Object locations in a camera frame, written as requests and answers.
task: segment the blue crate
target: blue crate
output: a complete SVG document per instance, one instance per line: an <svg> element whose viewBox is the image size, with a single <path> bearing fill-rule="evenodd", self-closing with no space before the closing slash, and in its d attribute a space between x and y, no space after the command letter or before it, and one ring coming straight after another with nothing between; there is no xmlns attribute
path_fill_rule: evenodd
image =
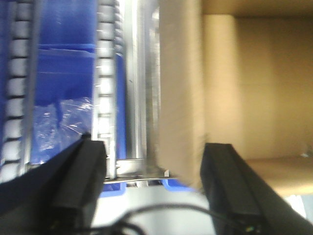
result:
<svg viewBox="0 0 313 235"><path fill-rule="evenodd" d="M47 108L44 116L37 113L38 108L34 109L32 164L46 162L77 141L80 138L77 128L81 132L91 131L92 110L82 107L68 106L67 112L73 114L68 119L75 124L72 130L60 129L60 123L64 121L61 107L64 100L83 97L92 100L94 60L95 54L87 51L39 50L35 106L53 110ZM47 144L46 149L40 143Z"/></svg>
<svg viewBox="0 0 313 235"><path fill-rule="evenodd" d="M126 191L126 183L105 184L100 197L113 197L123 195Z"/></svg>
<svg viewBox="0 0 313 235"><path fill-rule="evenodd" d="M40 49L95 49L96 0L44 0Z"/></svg>
<svg viewBox="0 0 313 235"><path fill-rule="evenodd" d="M164 185L164 187L172 192L179 192L179 191L189 191L189 192L193 192L195 191L193 188L190 188L184 184L182 184L181 182L179 182L178 180L175 179L170 179L170 180L162 180L162 184Z"/></svg>

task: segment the brown cardboard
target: brown cardboard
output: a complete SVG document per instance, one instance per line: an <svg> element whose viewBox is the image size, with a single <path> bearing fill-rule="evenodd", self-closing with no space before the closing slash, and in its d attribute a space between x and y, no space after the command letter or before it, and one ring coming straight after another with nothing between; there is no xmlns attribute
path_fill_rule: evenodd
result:
<svg viewBox="0 0 313 235"><path fill-rule="evenodd" d="M313 144L313 20L201 18L193 0L160 6L159 164L200 187L203 143L231 143L281 195L313 193L310 173L297 174Z"/></svg>

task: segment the clear plastic wrap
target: clear plastic wrap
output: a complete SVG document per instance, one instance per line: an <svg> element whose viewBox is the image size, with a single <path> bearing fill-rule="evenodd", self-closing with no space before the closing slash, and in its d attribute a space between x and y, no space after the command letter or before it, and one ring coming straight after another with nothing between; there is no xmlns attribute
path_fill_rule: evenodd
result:
<svg viewBox="0 0 313 235"><path fill-rule="evenodd" d="M91 132L92 104L89 98L61 100L35 106L31 162L42 164Z"/></svg>
<svg viewBox="0 0 313 235"><path fill-rule="evenodd" d="M62 121L60 122L61 149L65 149L82 134L90 133L92 126L92 104L89 98L68 99L60 102Z"/></svg>

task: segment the black cable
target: black cable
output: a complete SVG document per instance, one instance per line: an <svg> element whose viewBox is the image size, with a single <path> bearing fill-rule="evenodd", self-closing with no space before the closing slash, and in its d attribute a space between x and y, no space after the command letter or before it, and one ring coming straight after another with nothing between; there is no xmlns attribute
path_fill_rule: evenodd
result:
<svg viewBox="0 0 313 235"><path fill-rule="evenodd" d="M123 235L123 233L122 233L123 229L131 229L134 232L136 232L138 235L146 235L146 233L143 231L143 229L140 228L136 224L120 221L118 223L115 223L114 226L113 226L113 231L118 231L122 235Z"/></svg>
<svg viewBox="0 0 313 235"><path fill-rule="evenodd" d="M193 210L193 211L201 212L201 213L211 216L212 218L215 218L215 219L218 219L219 221L224 222L230 227L242 232L242 234L246 234L246 235L249 234L247 231L245 231L242 228L242 226L239 223L236 223L235 221L228 219L219 213L216 213L214 211L210 211L210 210L198 207L198 206L188 205L188 204L158 204L158 205L142 207L142 208L127 212L111 226L102 226L102 227L96 227L96 228L81 228L81 229L70 230L68 232L71 232L70 234L72 233L78 234L78 233L83 233L83 232L98 232L97 233L98 235L125 235L123 233L123 230L127 228L130 230L133 230L138 235L146 235L145 232L139 226L129 223L128 220L131 217L142 214L142 213L159 211L159 210L168 210L168 209Z"/></svg>
<svg viewBox="0 0 313 235"><path fill-rule="evenodd" d="M179 210L179 209L183 209L183 210L194 210L194 211L198 211L198 212L202 212L204 214L207 214L215 219L218 219L219 221L224 222L225 224L229 225L230 227L237 229L238 231L242 232L243 234L248 234L239 223L236 223L233 220L227 219L226 217L214 212L214 211L210 211L198 206L194 206L194 205L189 205L189 204L158 204L158 205L152 205L152 206L147 206L147 207L142 207L130 212L127 212L126 214L124 214L118 221L127 221L128 219L130 219L131 217L141 214L141 213L145 213L145 212L151 212L151 211L159 211L159 210L166 210L166 209L175 209L175 210Z"/></svg>

